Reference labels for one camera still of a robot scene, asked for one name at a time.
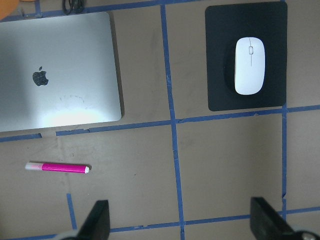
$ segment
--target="pink marker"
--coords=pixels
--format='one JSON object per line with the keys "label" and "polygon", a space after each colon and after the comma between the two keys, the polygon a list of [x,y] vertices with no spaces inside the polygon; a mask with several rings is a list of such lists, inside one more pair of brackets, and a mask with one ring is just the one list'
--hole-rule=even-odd
{"label": "pink marker", "polygon": [[28,162],[25,165],[25,169],[36,170],[36,171],[76,173],[76,174],[87,174],[89,172],[89,167],[87,167],[86,165],[72,165],[72,164],[58,164],[58,163]]}

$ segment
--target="blue painter's tape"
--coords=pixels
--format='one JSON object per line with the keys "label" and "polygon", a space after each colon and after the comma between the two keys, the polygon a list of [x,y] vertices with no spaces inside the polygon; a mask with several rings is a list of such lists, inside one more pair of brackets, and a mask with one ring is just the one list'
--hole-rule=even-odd
{"label": "blue painter's tape", "polygon": [[184,119],[177,119],[178,124],[184,123],[193,123],[193,122],[202,122],[202,121],[211,121],[211,120],[221,120],[221,119],[234,119],[234,118],[243,118],[243,117],[252,117],[252,116],[262,116],[269,114],[281,114],[283,110],[279,109],[269,109],[269,110],[258,110],[258,111],[246,111],[246,112],[237,112],[237,113],[227,113],[219,115],[210,115],[210,116],[196,116],[188,117]]}
{"label": "blue painter's tape", "polygon": [[43,239],[53,239],[56,234],[52,235],[43,235],[43,236],[29,236],[29,237],[20,237],[20,238],[10,238],[7,240],[43,240]]}
{"label": "blue painter's tape", "polygon": [[[106,12],[106,11],[122,10],[122,9],[146,8],[146,7],[152,7],[157,5],[188,3],[188,2],[195,2],[195,1],[199,1],[199,0],[150,0],[150,1],[85,7],[83,12],[96,13],[96,12]],[[44,17],[53,17],[53,16],[61,16],[61,15],[64,15],[62,10],[43,12]]]}
{"label": "blue painter's tape", "polygon": [[127,231],[135,231],[135,230],[145,230],[145,229],[159,229],[159,228],[169,228],[169,227],[178,227],[180,226],[179,222],[168,222],[168,223],[159,223],[159,224],[152,224],[147,226],[128,226],[128,227],[119,227],[119,228],[112,228],[110,230],[111,233],[118,233],[118,232],[127,232]]}
{"label": "blue painter's tape", "polygon": [[287,210],[286,214],[302,214],[302,213],[319,212],[319,211],[320,211],[320,206],[316,206],[316,207]]}
{"label": "blue painter's tape", "polygon": [[289,113],[312,111],[312,110],[320,110],[320,105],[289,107],[287,109]]}
{"label": "blue painter's tape", "polygon": [[28,139],[41,139],[41,138],[42,136],[40,133],[20,135],[20,136],[6,136],[6,137],[0,137],[0,143],[19,141],[19,140],[28,140]]}
{"label": "blue painter's tape", "polygon": [[282,218],[287,219],[287,104],[282,107]]}
{"label": "blue painter's tape", "polygon": [[66,136],[66,135],[75,135],[75,134],[88,134],[88,133],[98,133],[98,132],[107,132],[107,131],[116,131],[116,130],[125,130],[125,129],[139,129],[139,128],[148,128],[148,127],[156,127],[156,126],[165,126],[170,124],[171,124],[170,120],[150,121],[150,122],[132,123],[132,124],[124,124],[124,125],[115,125],[115,126],[93,127],[89,129],[57,131],[55,135]]}
{"label": "blue painter's tape", "polygon": [[208,219],[191,220],[191,221],[186,221],[185,225],[208,224],[208,223],[226,222],[226,221],[234,221],[234,220],[242,220],[242,219],[250,219],[250,215],[224,216],[224,217],[216,217],[216,218],[208,218]]}
{"label": "blue painter's tape", "polygon": [[11,21],[18,21],[22,20],[23,18],[20,15],[14,15],[14,16],[6,16],[4,19],[2,19],[0,22],[11,22]]}
{"label": "blue painter's tape", "polygon": [[67,202],[68,202],[72,229],[73,230],[77,230],[77,222],[76,222],[76,216],[75,216],[75,211],[74,211],[74,205],[72,203],[71,193],[67,193],[66,194],[66,199],[67,199]]}
{"label": "blue painter's tape", "polygon": [[34,1],[34,8],[35,8],[35,13],[37,15],[41,14],[40,0],[35,0]]}
{"label": "blue painter's tape", "polygon": [[160,15],[161,15],[161,28],[162,28],[162,40],[163,40],[164,67],[165,67],[168,103],[169,103],[169,110],[170,110],[172,150],[173,150],[175,183],[176,183],[176,193],[177,193],[179,223],[180,223],[180,239],[184,240],[185,239],[185,220],[184,220],[183,198],[182,198],[181,177],[180,177],[180,164],[179,164],[179,154],[178,154],[176,114],[175,114],[175,106],[174,106],[174,99],[173,99],[173,93],[172,93],[170,54],[169,54],[168,29],[167,29],[167,15],[166,15],[166,6],[165,5],[160,6]]}

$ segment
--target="laptop lid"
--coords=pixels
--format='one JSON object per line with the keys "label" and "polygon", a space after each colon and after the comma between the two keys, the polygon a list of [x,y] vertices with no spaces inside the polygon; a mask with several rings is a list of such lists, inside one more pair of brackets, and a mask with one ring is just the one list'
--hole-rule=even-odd
{"label": "laptop lid", "polygon": [[108,13],[0,22],[0,132],[121,117]]}

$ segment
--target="black mouse pad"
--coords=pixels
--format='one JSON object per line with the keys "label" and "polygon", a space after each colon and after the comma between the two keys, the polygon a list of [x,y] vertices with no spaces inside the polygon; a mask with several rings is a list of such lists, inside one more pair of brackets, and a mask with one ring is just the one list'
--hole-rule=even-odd
{"label": "black mouse pad", "polygon": [[[208,106],[211,111],[282,106],[286,102],[287,4],[262,2],[209,6],[205,11]],[[235,51],[240,38],[260,39],[265,51],[262,89],[235,90]]]}

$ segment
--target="cable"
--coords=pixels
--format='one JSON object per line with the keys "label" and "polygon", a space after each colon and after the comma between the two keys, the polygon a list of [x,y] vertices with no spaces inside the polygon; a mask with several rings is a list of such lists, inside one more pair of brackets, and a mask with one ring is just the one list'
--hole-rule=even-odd
{"label": "cable", "polygon": [[69,15],[72,11],[76,14],[84,10],[84,0],[68,0],[69,10],[66,9],[66,0],[62,0],[62,10],[65,15]]}

